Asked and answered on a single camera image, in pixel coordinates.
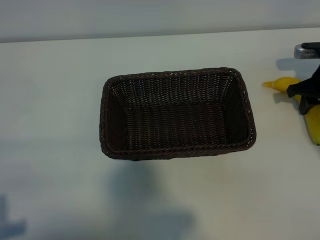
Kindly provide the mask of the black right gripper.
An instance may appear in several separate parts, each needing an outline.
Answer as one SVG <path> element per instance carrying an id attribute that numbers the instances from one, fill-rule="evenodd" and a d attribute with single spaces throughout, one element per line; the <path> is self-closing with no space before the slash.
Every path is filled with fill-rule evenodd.
<path id="1" fill-rule="evenodd" d="M 289 98 L 295 95 L 301 95 L 299 103 L 299 112 L 301 115 L 308 113 L 316 104 L 320 103 L 320 66 L 311 76 L 312 84 L 309 80 L 304 80 L 296 84 L 288 86 L 286 93 Z M 310 97 L 311 89 L 313 89 L 313 97 Z"/>

